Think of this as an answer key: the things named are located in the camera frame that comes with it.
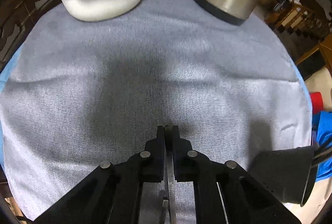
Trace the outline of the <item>blue table cover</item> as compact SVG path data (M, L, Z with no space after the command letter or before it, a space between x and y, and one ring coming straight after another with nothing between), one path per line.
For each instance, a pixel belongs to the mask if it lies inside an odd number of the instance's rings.
M3 92L3 89L5 87L6 82L9 79L9 76L11 75L11 72L13 71L13 69L16 67L19 56L21 54L21 50L22 47L18 48L18 50L13 54L13 56L11 57L11 59L9 60L9 62L7 63L7 65L4 67L4 69L1 71L1 93ZM295 71L295 74L297 76L297 79L302 87L302 90L305 94L306 97L306 101L307 101L307 106L308 106L308 110L310 113L310 118L312 118L313 115L313 111L312 111L312 101L311 101L311 97L310 97L310 93L306 87L306 84L304 82L304 79L302 77L302 75L300 74L300 71L298 70L298 67L295 65L294 61L291 59L290 55L288 56L290 58L290 63ZM3 144L4 144L4 138L3 138L3 129L1 126L1 168L3 169L3 171L5 170L5 164L4 164L4 152L3 152Z

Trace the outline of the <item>dark chopstick three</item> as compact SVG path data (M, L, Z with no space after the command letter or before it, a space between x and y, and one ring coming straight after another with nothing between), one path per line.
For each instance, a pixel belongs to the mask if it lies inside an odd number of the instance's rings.
M318 167L320 163L331 158L331 137L329 137L317 150L314 152L311 167Z

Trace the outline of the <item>dark chopstick two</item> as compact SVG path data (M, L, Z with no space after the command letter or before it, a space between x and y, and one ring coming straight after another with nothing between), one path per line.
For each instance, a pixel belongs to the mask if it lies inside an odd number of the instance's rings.
M167 197L164 197L161 205L161 215L159 217L159 224L165 224L168 210L169 210L169 199Z

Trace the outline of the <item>grey metal utensil holder cup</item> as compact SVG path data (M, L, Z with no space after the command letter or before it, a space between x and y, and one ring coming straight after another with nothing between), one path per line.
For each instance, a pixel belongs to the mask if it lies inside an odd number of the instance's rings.
M304 206L316 182L315 151L311 145L260 152L250 164L249 174L280 202Z

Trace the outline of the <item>wooden staircase railing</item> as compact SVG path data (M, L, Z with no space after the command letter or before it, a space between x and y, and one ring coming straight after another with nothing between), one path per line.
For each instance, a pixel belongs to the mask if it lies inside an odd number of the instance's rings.
M315 0L277 0L265 19L271 29L323 41L331 33L331 21Z

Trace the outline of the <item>dark chopstick one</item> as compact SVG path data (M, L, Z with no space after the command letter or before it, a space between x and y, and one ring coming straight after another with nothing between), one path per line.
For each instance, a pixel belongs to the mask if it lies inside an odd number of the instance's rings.
M166 148L166 166L167 166L167 187L169 199L169 218L170 223L176 224L176 201L175 201L175 176L173 169L173 141L172 127L165 127L165 148Z

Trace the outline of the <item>blue plastic tarp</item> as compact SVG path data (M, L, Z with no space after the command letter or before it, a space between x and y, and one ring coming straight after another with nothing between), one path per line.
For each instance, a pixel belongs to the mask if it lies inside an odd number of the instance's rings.
M313 115L312 127L316 131L316 141L319 146L326 142L331 146L332 119L331 112L321 111ZM331 158L319 164L316 182L331 178Z

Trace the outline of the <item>grey table cloth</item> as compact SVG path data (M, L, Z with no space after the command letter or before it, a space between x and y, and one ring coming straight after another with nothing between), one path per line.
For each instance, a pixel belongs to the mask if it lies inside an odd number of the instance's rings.
M88 23L58 5L21 47L1 93L1 126L5 174L30 219L100 162L141 151L160 125L243 168L261 151L311 143L289 54L255 15L234 26L193 0L142 0Z

